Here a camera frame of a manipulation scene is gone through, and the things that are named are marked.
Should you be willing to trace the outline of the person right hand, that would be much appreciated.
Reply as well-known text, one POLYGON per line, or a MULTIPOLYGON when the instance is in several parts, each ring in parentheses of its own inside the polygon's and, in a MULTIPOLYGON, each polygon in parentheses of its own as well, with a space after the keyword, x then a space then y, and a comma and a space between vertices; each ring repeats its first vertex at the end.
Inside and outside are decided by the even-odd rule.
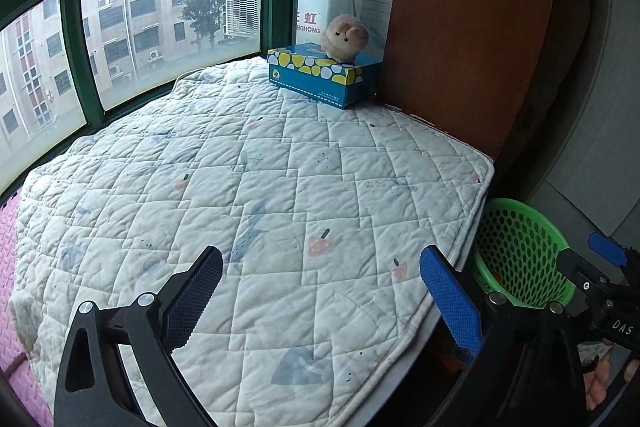
POLYGON ((597 347, 597 355, 601 355, 596 368, 585 373, 584 385, 586 394, 586 407, 593 411, 602 404, 608 393, 608 386, 612 383, 614 366, 611 362, 614 343, 608 339, 602 339, 600 343, 590 343, 589 348, 597 347))

